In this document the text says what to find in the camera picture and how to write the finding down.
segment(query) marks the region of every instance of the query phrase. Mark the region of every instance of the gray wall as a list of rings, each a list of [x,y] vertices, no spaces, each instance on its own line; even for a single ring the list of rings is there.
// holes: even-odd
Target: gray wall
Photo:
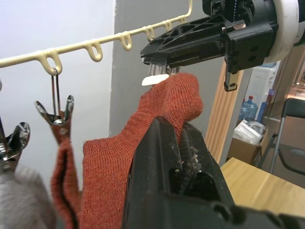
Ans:
[[[193,4],[193,13],[188,21],[206,16],[202,11],[201,1],[194,1]],[[187,11],[187,0],[117,0],[114,32],[154,24],[186,14]],[[165,29],[158,28],[155,32],[158,36],[164,33]],[[142,79],[148,75],[148,66],[140,59],[140,51],[145,45],[147,45],[145,34],[132,37],[132,50],[129,52],[124,51],[119,42],[114,43],[110,136],[121,132],[128,118],[136,111],[140,96],[149,90],[149,87],[141,86]],[[181,72],[193,73],[199,80],[204,108],[201,116],[194,120],[193,124],[203,133],[208,126],[222,61],[223,59],[219,58],[181,68]]]

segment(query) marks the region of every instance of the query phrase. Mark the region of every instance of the water bottle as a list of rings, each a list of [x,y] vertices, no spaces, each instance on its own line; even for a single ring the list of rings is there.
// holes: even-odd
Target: water bottle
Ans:
[[[258,110],[258,106],[252,102],[253,96],[249,96],[249,100],[247,101],[247,105],[249,108],[249,115],[245,117],[245,120],[252,121],[255,120],[255,116]]]
[[[242,104],[242,107],[240,108],[239,115],[238,115],[238,119],[240,119],[240,120],[243,120],[246,117],[248,117],[249,113],[250,113],[248,104],[245,103],[244,101],[245,101],[245,99],[243,100],[243,104]]]

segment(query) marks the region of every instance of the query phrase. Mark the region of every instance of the cream plastic hanger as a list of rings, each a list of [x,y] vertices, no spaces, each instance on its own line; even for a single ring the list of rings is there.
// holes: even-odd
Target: cream plastic hanger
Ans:
[[[107,36],[107,37],[92,39],[90,41],[70,44],[70,45],[61,46],[58,48],[50,48],[50,49],[46,49],[46,50],[42,50],[42,51],[36,51],[36,52],[32,52],[32,53],[25,54],[25,55],[0,59],[0,68],[36,60],[42,64],[44,70],[48,74],[56,75],[56,72],[54,71],[53,67],[51,67],[49,65],[47,58],[51,58],[54,60],[55,65],[56,65],[56,70],[57,70],[58,74],[60,74],[62,72],[62,64],[61,64],[61,61],[60,61],[58,55],[67,53],[67,52],[72,52],[72,51],[79,50],[79,49],[86,49],[90,58],[95,62],[99,62],[103,58],[102,48],[101,48],[100,44],[111,42],[114,40],[119,40],[121,42],[123,48],[126,51],[129,51],[132,48],[132,39],[131,39],[132,35],[136,35],[136,34],[143,32],[146,34],[147,40],[152,41],[154,39],[154,29],[163,26],[166,29],[166,31],[169,31],[172,29],[172,22],[179,21],[180,23],[185,23],[186,18],[191,15],[192,9],[193,9],[193,0],[188,0],[188,1],[189,1],[189,11],[185,15],[181,15],[176,18],[168,19],[168,20],[162,21],[162,22],[154,24],[154,25],[144,26],[144,27],[136,29],[136,30],[120,32],[115,35],[111,35],[111,36]],[[94,54],[93,47],[96,49],[97,55]]]

